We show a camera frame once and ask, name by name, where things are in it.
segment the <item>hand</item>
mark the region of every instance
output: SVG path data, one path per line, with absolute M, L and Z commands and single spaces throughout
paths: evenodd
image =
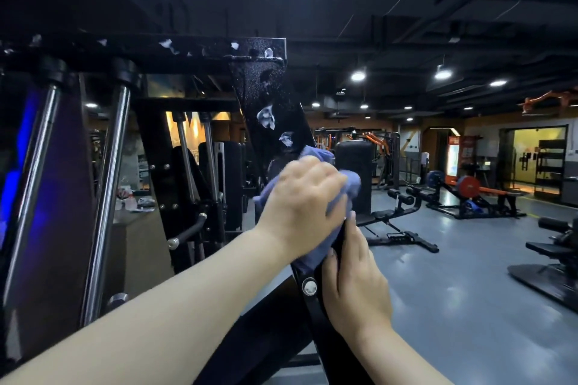
M 391 328 L 390 291 L 367 240 L 356 226 L 355 213 L 346 223 L 340 268 L 331 250 L 323 263 L 323 302 L 329 321 L 347 344 L 383 328 Z
M 339 227 L 347 197 L 327 206 L 347 182 L 333 165 L 313 156 L 290 162 L 279 174 L 255 229 L 281 245 L 287 263 L 307 254 Z

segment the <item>red weight plate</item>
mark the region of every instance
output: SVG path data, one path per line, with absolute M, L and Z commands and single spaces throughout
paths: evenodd
M 455 189 L 464 198 L 474 198 L 480 194 L 480 182 L 478 179 L 466 175 L 458 180 Z

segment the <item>blue cleaning cloth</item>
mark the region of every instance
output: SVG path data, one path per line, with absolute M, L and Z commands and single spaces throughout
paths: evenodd
M 333 160 L 334 158 L 334 155 L 331 152 L 325 149 L 313 148 L 312 146 L 306 146 L 301 151 L 299 157 L 301 158 L 303 156 L 314 156 L 317 157 L 322 162 L 331 162 L 331 160 Z M 331 201 L 327 206 L 327 213 L 330 213 L 331 209 L 335 206 L 335 204 L 342 197 L 342 195 L 346 194 L 347 195 L 346 213 L 347 217 L 349 217 L 352 206 L 351 200 L 357 197 L 357 192 L 359 192 L 359 188 L 361 187 L 361 179 L 359 178 L 359 175 L 357 175 L 355 172 L 345 170 L 341 170 L 340 172 L 344 175 L 347 175 L 347 182 L 345 183 L 345 186 L 343 186 L 343 189 L 341 190 L 339 195 L 337 195 L 337 197 L 333 201 Z M 277 180 L 278 177 L 273 178 L 269 182 L 269 184 L 265 186 L 263 192 L 261 192 L 261 195 L 253 198 L 253 200 L 255 201 L 255 207 L 258 210 L 262 211 L 263 207 L 265 207 L 267 198 L 269 198 L 271 191 L 275 187 L 275 184 L 277 184 Z M 303 273 L 313 271 L 317 267 L 317 265 L 319 265 L 326 257 L 327 253 L 329 252 L 329 248 L 331 248 L 331 245 L 333 245 L 333 242 L 335 242 L 335 239 L 337 238 L 337 234 L 339 233 L 340 229 L 341 226 L 333 230 L 331 234 L 322 243 L 320 243 L 317 248 L 315 248 L 309 254 L 301 256 L 300 258 L 295 260 L 293 262 L 293 265 L 295 265 L 297 269 Z

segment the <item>bolt head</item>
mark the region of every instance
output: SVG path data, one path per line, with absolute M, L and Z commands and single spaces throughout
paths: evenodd
M 305 295 L 307 295 L 308 297 L 312 297 L 317 292 L 317 282 L 312 278 L 305 279 L 303 281 L 302 288 L 303 288 L 303 293 Z

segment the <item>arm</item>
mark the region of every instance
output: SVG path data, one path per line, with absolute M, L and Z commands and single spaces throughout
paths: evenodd
M 387 280 L 355 217 L 347 221 L 340 268 L 335 253 L 325 259 L 323 300 L 331 323 L 376 384 L 451 384 L 392 329 Z
M 249 301 L 343 222 L 346 177 L 313 157 L 280 174 L 257 227 L 76 332 L 1 385 L 190 385 Z

